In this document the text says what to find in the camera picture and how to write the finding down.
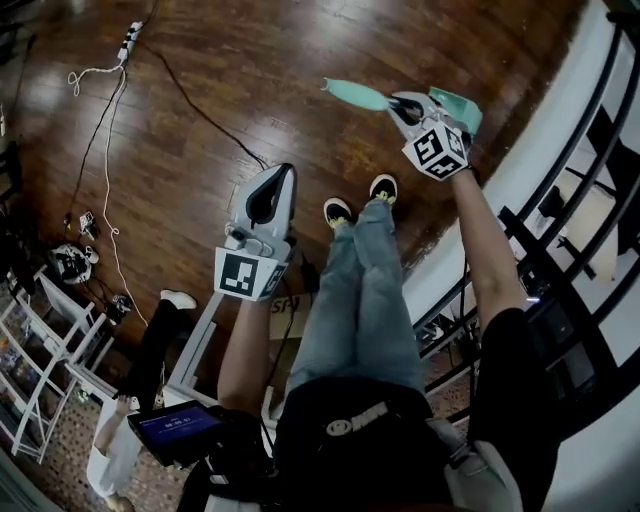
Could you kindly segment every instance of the black sneaker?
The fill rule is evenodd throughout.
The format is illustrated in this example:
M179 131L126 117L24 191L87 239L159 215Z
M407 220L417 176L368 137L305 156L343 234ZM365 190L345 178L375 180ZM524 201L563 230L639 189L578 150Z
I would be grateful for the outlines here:
M335 230L343 224L352 224L351 209L342 199L332 197L324 203L324 218L331 229Z
M371 184L369 199L382 199L393 206L398 199L398 184L390 174L381 174Z

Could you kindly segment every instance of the white cable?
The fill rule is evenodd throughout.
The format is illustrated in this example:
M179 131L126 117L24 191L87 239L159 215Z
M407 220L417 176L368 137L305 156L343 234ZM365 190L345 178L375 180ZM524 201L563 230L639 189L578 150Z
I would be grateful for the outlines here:
M138 316L140 316L144 324L148 326L149 323L142 316L142 313L138 308L138 304L136 304L136 301L133 298L133 295L131 294L129 287L127 286L127 280L124 278L124 275L122 274L122 269L120 268L120 259L118 258L118 246L116 244L116 239L115 239L115 235L119 235L120 230L118 228L113 227L111 225L111 222L109 222L109 219L107 218L107 205L109 204L109 193L111 192L111 183L109 183L109 146L111 145L111 129L113 128L113 120L116 117L116 108L118 107L118 102L120 101L120 96L123 93L126 83L127 83L127 72L125 71L124 68L122 68L120 85L118 86L118 90L114 96L115 101L113 104L113 114L111 114L111 121L109 122L109 130L107 132L107 145L104 151L104 176L107 180L107 193L104 196L104 208L102 209L102 217L104 218L104 221L107 223L107 226L109 226L109 231L110 231L109 234L111 236L111 242L113 243L113 254L116 258L116 266L118 268L118 274L120 274L120 278L122 279L122 284L124 285L124 289L129 295L129 297L131 298L131 302L133 303L133 307L136 308L136 312L138 313Z
M78 76L75 73L75 71L72 71L71 73L69 73L69 76L67 77L67 82L69 83L69 85L73 85L73 95L74 96L80 95L80 80L82 80L82 77L84 77L84 75L86 75L87 73L113 73L115 71L124 71L124 67L122 65L124 64L125 60L126 59L122 59L117 66L114 66L111 69L88 68L88 69L85 69L82 73L80 73L80 76Z

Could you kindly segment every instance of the sneaker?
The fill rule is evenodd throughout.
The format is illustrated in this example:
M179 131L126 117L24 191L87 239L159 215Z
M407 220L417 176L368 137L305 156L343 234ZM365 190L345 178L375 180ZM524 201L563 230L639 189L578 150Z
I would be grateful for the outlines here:
M160 300L172 302L177 309L195 309L198 303L191 295L184 292L174 292L172 290L162 290Z
M382 199L393 206L398 199L398 184L390 174L381 174L371 184L369 199Z
M351 209L342 199L332 197L324 203L324 218L331 229L335 230L344 224L352 224Z

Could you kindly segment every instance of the yellow shoelace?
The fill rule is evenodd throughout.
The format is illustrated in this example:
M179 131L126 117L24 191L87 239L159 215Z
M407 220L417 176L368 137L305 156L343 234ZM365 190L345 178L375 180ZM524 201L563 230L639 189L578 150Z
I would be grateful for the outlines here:
M336 229L344 224L349 224L349 221L344 217L338 217L337 219L329 220L329 226L331 226L331 229Z
M393 206L393 203L396 202L396 196L389 197L389 192L387 192L386 190L378 192L378 194L376 194L376 199L382 199L383 201L386 201L392 206Z

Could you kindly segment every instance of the wire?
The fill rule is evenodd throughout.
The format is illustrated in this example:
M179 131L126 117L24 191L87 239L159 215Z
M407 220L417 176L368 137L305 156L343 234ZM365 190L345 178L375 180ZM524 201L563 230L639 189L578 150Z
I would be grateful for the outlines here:
M124 66L122 65L122 62L121 62L118 66L116 66L116 68L120 67L122 69L122 71L124 72L126 67L127 67L127 61L128 61L128 59L125 59ZM77 75L75 75L75 73L73 73L73 72L69 73L69 78L67 79L69 84L71 84L70 77L71 77L72 74L77 77L77 80L73 83L73 85L74 85L74 95L75 96L77 96L77 94L75 94L75 88L78 87L78 90L79 90L79 88L80 88L80 80L82 79L82 76L85 74L85 71L80 73L80 77L77 77ZM91 139L89 139L89 144L87 145L87 149L84 152L84 156L82 157L82 164L80 164L80 173L78 174L78 179L76 181L76 186L75 186L75 189L73 190L73 194L71 195L71 201L69 202L69 208L67 209L67 214L65 216L65 224L67 225L67 227L69 227L71 225L71 210L73 209L73 205L76 202L76 197L78 196L78 191L80 190L80 183L82 182L82 176L84 175L84 168L85 168L85 165L87 163L87 156L89 155L89 150L91 149L93 141L95 140L96 135L98 134L98 130L100 129L100 126L102 125L102 121L104 120L104 116L107 115L109 107L113 103L113 99L116 97L116 94L118 93L119 89L120 89L120 81L118 81L118 85L116 85L116 88L113 90L113 93L111 94L111 97L109 98L107 106L102 111L102 115L100 116L100 119L98 120L98 124L96 125L96 128L93 131L93 134L91 135Z
M182 93L182 96L184 97L185 101L189 104L189 106L193 110L195 110L200 115L200 117L202 117L205 121L207 121L209 124L211 124L211 126L216 128L218 131L222 132L224 135L229 137L232 141L234 141L248 156L250 156L256 162L258 162L258 164L260 165L260 168L263 171L268 167L267 162L265 162L262 158L260 158L253 151L251 151L247 146L245 146L243 144L243 142L238 137L236 137L235 135L232 135L226 128L224 128L222 125L220 125L219 123L217 123L216 121L211 119L211 117L209 117L202 109L200 109L200 107L198 107L197 105L195 105L193 103L193 101L191 101L191 98L189 98L189 95L185 91L184 87L178 81L175 73L171 69L171 66L169 66L169 63L167 62L167 59L165 59L164 56L160 52L157 52L154 49L150 48L149 46L144 44L142 41L138 41L138 44L140 46L142 46L145 50L147 50L149 53L151 53L152 55L156 56L158 59L160 59L162 61L162 63L164 64L164 67L166 68L167 72L169 73L169 76L171 77L171 80L176 85L176 87L180 90L180 92Z
M146 20L144 20L144 21L142 22L142 26L141 26L138 30L136 30L136 31L134 32L134 34L137 34L137 33L141 32L141 31L142 31L142 29L143 29L144 27L146 27L146 26L149 24L149 22L150 22L150 21L153 19L153 17L156 15L156 12L158 11L158 7L159 7L159 6L160 6L160 0L155 0L155 2L153 2L153 7L151 8L151 12L150 12L150 13L149 13L149 15L147 16L147 19L146 19Z
M93 295L96 299L98 299L98 302L100 302L105 308L107 307L107 297L104 294L104 291L102 292L102 297L100 297L96 292L94 292L91 287L89 286L89 281L84 281L82 284L84 284L85 289L91 294Z
M108 291L111 295L115 295L115 293L113 293L113 292L111 291L111 289L110 289L108 286L105 286L105 285L104 285L104 283L103 283L100 279L98 279L98 278L96 277L96 275L95 275L95 268L94 268L94 274L92 274L92 276L91 276L91 277L93 277L93 278L98 282L98 286L100 286L100 290L102 291L102 296L103 296L103 297L105 297L105 299L106 299L106 297L108 296L107 291Z
M93 277L96 281L98 281L98 283L100 284L100 288L102 288L103 292L104 292L104 289L106 288L111 295L116 295L116 293L111 288L109 288L109 285L105 283L102 279L100 279L95 272L92 274L91 277Z
M289 303L291 304L291 315L289 316L289 324L287 325L287 328L284 331L284 336L282 337L282 343L280 344L280 348L278 349L278 353L276 354L276 358L273 361L273 366L271 368L271 372L269 372L269 377L267 377L266 380L266 384L265 384L265 390L269 387L269 385L271 384L271 380L273 379L273 376L276 373L276 370L278 369L278 362L280 361L280 357L282 356L282 352L284 352L284 347L287 344L287 341L289 340L289 332L291 331L291 327L293 326L293 320L295 318L295 311L293 309L293 295L291 293L291 288L289 288L289 284L287 283L286 279L284 277L282 277L282 284L284 285L285 289L287 290L287 297L289 298ZM264 418L262 417L262 414L260 414L260 424L262 425L262 429L264 430L264 434L267 438L267 441L269 443L269 446L271 447L271 451L273 453L273 441L271 440L271 437L269 436L269 431L267 430L267 426L264 424Z
M447 343L447 351L449 352L449 366L453 369L455 365L453 363L453 354L451 353L451 343Z
M111 183L109 181L109 147L111 146L111 132L113 131L113 122L116 118L118 103L120 103L120 98L122 98L122 95L124 94L124 90L126 89L126 87L127 87L127 72L123 68L121 80L120 80L120 86L118 87L119 94L117 95L116 102L113 106L113 114L111 115L111 122L109 123L109 130L107 132L107 144L105 146L105 151L104 151L104 177L107 181L107 193L104 196L104 207L102 208L102 217L104 218L104 221L107 223L107 226L109 226L109 236L111 237L111 243L113 244L113 255L116 259L116 268L118 270L118 274L120 274L120 278L122 279L122 284L124 285L124 289L127 292L127 295L129 295L129 298L131 299L131 302L133 303L133 307L138 313L138 316L141 318L141 320L144 322L146 326L149 326L149 322L147 322L146 318L142 316L142 313L140 312L140 308L138 308L138 304L136 303L135 299L133 298L133 294L131 293L131 291L129 290L129 287L127 286L127 280L125 279L124 274L122 273L122 269L120 267L120 258L118 257L118 244L116 244L116 239L115 239L116 235L120 234L120 230L114 227L109 221L109 218L107 217L107 206L109 204L109 194L111 192Z
M27 67L27 60L29 59L29 55L31 54L31 48L33 48L33 43L36 42L36 35L31 34L29 41L27 42L27 49L24 52L24 59L22 60L22 69L20 70L20 75L18 76L18 86L16 87L16 94L13 97L13 103L11 103L11 108L9 109L9 119L13 118L13 112L18 104L18 98L20 97L20 88L22 87L22 77L24 76L24 69Z
M67 83L69 85L73 85L73 95L75 97L80 96L80 81L84 78L84 75L86 75L87 73L109 74L109 73L114 73L116 71L123 71L124 70L123 64L125 63L126 60L127 60L126 58L121 59L117 66L113 66L112 68L109 68L109 69L87 68L82 73L80 73L80 75L77 75L75 71L72 71L71 73L69 73L69 76L67 77Z
M460 321L462 322L462 328L464 329L467 340L473 342L473 336L469 331L469 326L467 325L466 320L464 319L464 298L467 289L467 258L464 258L464 267L462 267L462 290L460 291ZM473 397L476 394L476 365L475 365L475 356L471 356L471 372L470 372L470 382L469 382L469 404L473 403Z

